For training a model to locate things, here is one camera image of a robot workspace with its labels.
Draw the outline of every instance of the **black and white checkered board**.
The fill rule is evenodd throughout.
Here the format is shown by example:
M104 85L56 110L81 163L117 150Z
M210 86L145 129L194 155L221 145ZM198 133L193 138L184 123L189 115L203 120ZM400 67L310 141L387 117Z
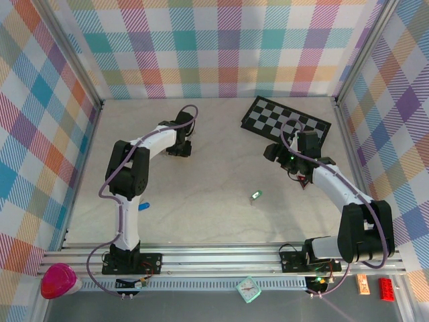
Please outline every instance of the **black and white checkered board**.
M241 120L241 127L267 139L281 143L280 127L289 119L299 119L305 126L304 131L316 131L320 147L322 147L330 128L329 122L260 96L256 97L256 100ZM288 139L299 128L300 126L297 122L287 122L284 128L284 137Z

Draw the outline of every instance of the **red toy block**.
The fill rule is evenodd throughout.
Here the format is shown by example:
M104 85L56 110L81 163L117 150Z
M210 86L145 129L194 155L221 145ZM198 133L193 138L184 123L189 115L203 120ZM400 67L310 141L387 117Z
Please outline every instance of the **red toy block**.
M393 293L393 285L391 283L391 279L389 278L379 278L380 284L380 298L383 301L394 301L395 295Z

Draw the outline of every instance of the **teal alarm clock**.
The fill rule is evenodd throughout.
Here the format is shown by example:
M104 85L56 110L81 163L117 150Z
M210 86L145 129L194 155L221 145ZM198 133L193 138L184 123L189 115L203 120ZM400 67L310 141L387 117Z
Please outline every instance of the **teal alarm clock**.
M250 276L237 285L237 290L246 303L250 303L256 299L262 292L261 288Z

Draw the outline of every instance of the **purple cable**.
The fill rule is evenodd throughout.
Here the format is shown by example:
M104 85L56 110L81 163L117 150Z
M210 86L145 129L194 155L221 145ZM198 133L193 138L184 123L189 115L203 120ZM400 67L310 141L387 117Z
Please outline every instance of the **purple cable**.
M113 292L111 290L108 290L107 288L105 288L103 285L101 285L93 276L93 274L91 273L90 269L89 269L89 262L91 257L94 255L94 253L99 250L102 247L105 247L107 245L113 244L115 243L115 241L117 241L119 239L119 236L121 235L122 229L123 229L123 208L122 208L122 202L120 199L118 199L115 196L109 196L109 195L104 195L103 191L106 189L107 185L113 180L113 178L118 174L119 171L121 171L121 169L124 167L124 165L126 165L126 163L129 161L129 159L131 158L131 156L133 155L134 151L138 148L138 146L144 141L146 140L148 137L153 136L154 134L160 133L160 132L164 132L164 131L168 131L170 129L180 129L182 127L186 127L192 123L195 122L196 118L198 117L198 107L193 105L193 104L188 104L183 106L183 108L179 111L179 113L183 110L185 110L187 107L193 107L195 108L195 116L188 122L184 123L184 124L180 124L180 125L175 125L175 126L170 126L170 127L164 127L162 129L157 129L155 131L150 132L149 134L146 134L145 136L143 136L129 151L128 155L125 157L125 159L122 161L122 163L117 167L117 169L115 171L113 171L113 173L110 175L110 177L107 178L107 180L105 181L105 183L103 183L103 185L100 188L99 191L99 197L102 199L112 199L114 201L116 201L119 205L119 228L118 228L118 234L115 236L115 238L113 238L111 241L108 241L107 243L103 243L101 245L98 245L96 248L94 248L92 250L92 252L89 254L88 258L86 259L86 271L88 272L88 275L90 277L91 280L93 280L93 282L99 287L101 288L103 291L105 291L106 293L109 293L111 295L114 295L116 297L121 297L121 295L119 295L116 292Z
M298 122L300 124L301 131L302 131L302 129L304 129L304 124L302 124L302 122L300 120L298 120L298 119L289 119L289 120L290 121L296 121L296 122ZM375 214L374 210L371 208L370 204L365 200L365 198L363 198L361 196L360 192L358 190L356 190L353 185L351 185L350 183L348 183L347 180L342 175L340 175L339 173L337 173L334 169L328 167L327 165L321 163L320 161L317 161L317 160L315 160L313 158L309 158L307 156L303 156L301 153L299 153L297 151L294 151L289 146L289 144L287 143L286 139L284 138L284 131L283 131L283 129L284 129L285 125L286 125L286 123L283 123L282 126L280 127L280 137L281 137L281 139L283 141L283 144L289 150L289 152L292 153L292 154L294 154L294 155L296 155L297 157L299 157L299 158L301 158L303 160L307 160L307 161L313 162L313 163L321 166L322 168L328 170L332 174L334 174L334 176L336 176L338 179L340 179L340 181L342 183L344 183L345 186L347 188L349 188L356 195L356 197L360 201L362 201L362 203L368 208L371 216L374 219L375 226L377 227L378 233L380 235L381 246L383 247L383 259L382 259L380 265L372 265L372 264L370 264L368 262L363 262L363 263L366 266L368 266L370 268L374 268L374 269L379 269L379 268L384 267L384 265L386 263L386 260L387 260L387 257L388 257L387 242L386 242L386 238L384 236L383 228L381 227L380 221L378 220L377 215ZM350 264L347 265L346 272L345 272L344 276L341 278L340 282L334 288L332 288L331 290L328 290L328 291L326 291L326 292L324 292L322 294L329 294L329 293L333 292L334 290L336 290L344 282L344 280L347 277L347 274L349 273L349 271L350 271ZM319 294L317 292L314 292L313 290L309 290L309 291L312 292L312 293L314 293L314 294Z

